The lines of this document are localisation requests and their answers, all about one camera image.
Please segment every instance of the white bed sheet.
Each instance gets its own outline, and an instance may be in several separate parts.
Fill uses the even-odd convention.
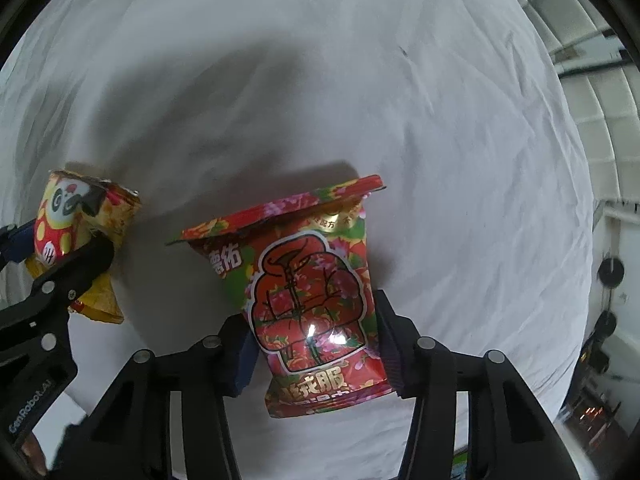
[[[138,189],[114,263],[122,326],[73,316],[91,410],[141,346],[180,351],[231,314],[179,229],[356,174],[371,275],[450,349],[502,349],[549,416],[586,322],[591,187],[545,48],[516,0],[54,0],[0,72],[0,221],[47,171]],[[1,278],[11,301],[29,280]],[[243,477],[395,476],[412,403],[273,420],[262,361],[226,402]],[[459,402],[457,446],[466,441]]]

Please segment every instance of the chip bag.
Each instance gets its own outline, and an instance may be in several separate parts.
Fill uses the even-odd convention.
[[[246,317],[280,418],[328,412],[392,391],[378,355],[362,200],[379,176],[269,202],[182,232]]]
[[[109,180],[52,171],[38,208],[35,253],[25,261],[27,269],[36,278],[87,243],[94,231],[103,232],[117,250],[139,208],[136,192]],[[93,320],[121,323],[124,319],[106,272],[70,308]]]

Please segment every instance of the red jacket graphic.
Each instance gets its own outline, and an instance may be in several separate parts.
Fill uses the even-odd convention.
[[[261,259],[251,309],[255,335],[268,352],[280,352],[289,372],[338,360],[365,343],[360,283],[322,239],[305,234],[284,240]]]

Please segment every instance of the panda cartoon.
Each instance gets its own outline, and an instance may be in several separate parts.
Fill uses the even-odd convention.
[[[62,176],[47,186],[35,226],[36,254],[47,267],[88,241],[87,229],[79,229],[79,205],[90,190],[86,182]]]

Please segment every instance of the screw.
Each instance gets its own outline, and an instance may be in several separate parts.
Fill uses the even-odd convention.
[[[419,337],[416,342],[418,348],[423,350],[433,350],[436,348],[436,340],[433,337]]]
[[[45,294],[51,294],[54,288],[56,288],[56,284],[54,282],[44,282],[41,290]]]
[[[56,336],[49,332],[48,334],[42,336],[42,339],[40,340],[40,346],[42,346],[42,349],[45,352],[50,352],[56,347],[57,342],[58,340],[56,339]]]
[[[204,348],[218,348],[222,345],[222,340],[217,335],[208,335],[202,340]]]
[[[151,359],[151,352],[149,350],[138,350],[133,354],[133,360],[138,364],[146,363]]]
[[[489,358],[489,361],[496,363],[497,365],[504,362],[504,354],[499,350],[489,350],[487,357]]]

